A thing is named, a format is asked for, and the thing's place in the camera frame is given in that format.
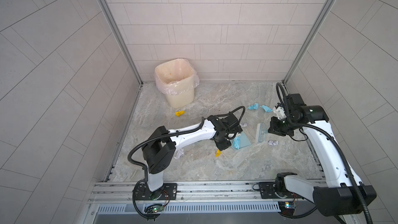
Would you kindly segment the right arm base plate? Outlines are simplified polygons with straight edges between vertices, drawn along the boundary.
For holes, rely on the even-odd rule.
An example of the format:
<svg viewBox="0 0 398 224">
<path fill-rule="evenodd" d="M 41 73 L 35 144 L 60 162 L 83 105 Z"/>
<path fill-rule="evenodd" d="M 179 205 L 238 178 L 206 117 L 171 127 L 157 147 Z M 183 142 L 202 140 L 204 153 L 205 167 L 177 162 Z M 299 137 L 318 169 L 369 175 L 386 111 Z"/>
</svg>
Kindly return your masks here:
<svg viewBox="0 0 398 224">
<path fill-rule="evenodd" d="M 274 182 L 260 182 L 257 183 L 258 192 L 260 193 L 261 199 L 294 199 L 300 198 L 299 195 L 291 192 L 277 192 L 275 189 Z"/>
</svg>

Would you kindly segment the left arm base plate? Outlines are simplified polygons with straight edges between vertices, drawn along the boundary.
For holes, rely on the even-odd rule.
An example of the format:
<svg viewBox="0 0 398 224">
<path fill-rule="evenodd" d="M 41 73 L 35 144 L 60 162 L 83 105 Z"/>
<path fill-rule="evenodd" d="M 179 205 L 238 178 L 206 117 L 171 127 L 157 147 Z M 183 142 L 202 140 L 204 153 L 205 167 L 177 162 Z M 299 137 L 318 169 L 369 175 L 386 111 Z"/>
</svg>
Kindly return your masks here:
<svg viewBox="0 0 398 224">
<path fill-rule="evenodd" d="M 159 189 L 150 191 L 147 183 L 140 183 L 133 190 L 133 196 L 138 201 L 176 200 L 177 184 L 164 183 Z"/>
</svg>

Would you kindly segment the pale green hand brush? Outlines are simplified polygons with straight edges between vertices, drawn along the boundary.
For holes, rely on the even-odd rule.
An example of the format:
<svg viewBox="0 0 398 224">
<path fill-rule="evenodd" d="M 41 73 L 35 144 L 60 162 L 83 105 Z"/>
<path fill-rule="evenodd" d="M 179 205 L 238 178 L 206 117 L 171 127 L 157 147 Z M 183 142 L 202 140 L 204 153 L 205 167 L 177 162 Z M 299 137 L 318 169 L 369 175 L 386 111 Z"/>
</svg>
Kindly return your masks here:
<svg viewBox="0 0 398 224">
<path fill-rule="evenodd" d="M 259 123 L 256 129 L 256 140 L 262 143 L 266 140 L 268 134 L 268 127 L 265 123 Z"/>
</svg>

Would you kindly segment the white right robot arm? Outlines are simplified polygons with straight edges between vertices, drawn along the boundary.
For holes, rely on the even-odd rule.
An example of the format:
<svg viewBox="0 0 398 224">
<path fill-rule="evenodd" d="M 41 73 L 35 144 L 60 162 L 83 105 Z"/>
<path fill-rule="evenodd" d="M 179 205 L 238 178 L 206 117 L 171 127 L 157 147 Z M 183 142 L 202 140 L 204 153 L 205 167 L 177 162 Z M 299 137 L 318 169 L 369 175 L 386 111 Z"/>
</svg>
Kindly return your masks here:
<svg viewBox="0 0 398 224">
<path fill-rule="evenodd" d="M 349 164 L 335 139 L 329 118 L 319 106 L 307 106 L 300 94 L 286 94 L 282 83 L 276 92 L 280 103 L 275 107 L 268 132 L 293 137 L 295 130 L 307 136 L 325 174 L 326 186 L 321 187 L 295 173 L 277 174 L 275 191 L 278 196 L 295 194 L 312 202 L 323 216 L 363 213 L 368 224 L 373 222 L 368 206 L 377 194 L 373 186 L 365 185 Z"/>
</svg>

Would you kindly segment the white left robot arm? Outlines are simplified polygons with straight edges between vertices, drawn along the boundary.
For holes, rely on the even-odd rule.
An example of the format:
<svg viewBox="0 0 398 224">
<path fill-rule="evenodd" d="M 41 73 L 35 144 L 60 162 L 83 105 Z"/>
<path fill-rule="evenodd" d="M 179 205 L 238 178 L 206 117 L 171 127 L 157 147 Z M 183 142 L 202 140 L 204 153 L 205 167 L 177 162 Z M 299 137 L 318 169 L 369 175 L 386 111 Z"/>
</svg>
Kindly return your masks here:
<svg viewBox="0 0 398 224">
<path fill-rule="evenodd" d="M 174 153 L 203 140 L 212 140 L 223 151 L 232 146 L 242 133 L 240 122 L 246 108 L 239 106 L 227 114 L 202 117 L 201 122 L 181 129 L 158 127 L 149 139 L 135 146 L 128 154 L 129 163 L 144 170 L 144 183 L 150 192 L 163 188 L 163 171 L 170 165 Z"/>
</svg>

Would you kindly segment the light blue paper scrap front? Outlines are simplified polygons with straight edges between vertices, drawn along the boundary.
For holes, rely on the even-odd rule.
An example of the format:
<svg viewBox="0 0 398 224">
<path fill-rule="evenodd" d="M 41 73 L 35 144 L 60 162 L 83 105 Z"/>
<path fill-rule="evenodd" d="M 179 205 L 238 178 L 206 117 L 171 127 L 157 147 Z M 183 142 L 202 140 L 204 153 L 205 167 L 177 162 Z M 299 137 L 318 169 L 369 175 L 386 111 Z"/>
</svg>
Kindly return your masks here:
<svg viewBox="0 0 398 224">
<path fill-rule="evenodd" d="M 240 149 L 240 135 L 237 135 L 232 143 L 232 148 L 235 150 L 239 150 Z"/>
</svg>

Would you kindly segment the pale green dustpan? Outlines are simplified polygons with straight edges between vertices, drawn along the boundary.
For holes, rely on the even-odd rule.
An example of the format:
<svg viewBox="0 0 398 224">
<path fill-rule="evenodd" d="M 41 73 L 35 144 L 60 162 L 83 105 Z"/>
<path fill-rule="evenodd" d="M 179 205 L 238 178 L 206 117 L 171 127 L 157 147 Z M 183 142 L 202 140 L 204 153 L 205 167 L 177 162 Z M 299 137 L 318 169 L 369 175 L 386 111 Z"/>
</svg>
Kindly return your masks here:
<svg viewBox="0 0 398 224">
<path fill-rule="evenodd" d="M 244 132 L 242 132 L 238 135 L 240 135 L 240 149 L 251 145 L 251 141 L 249 140 L 249 138 L 247 137 L 247 135 Z"/>
</svg>

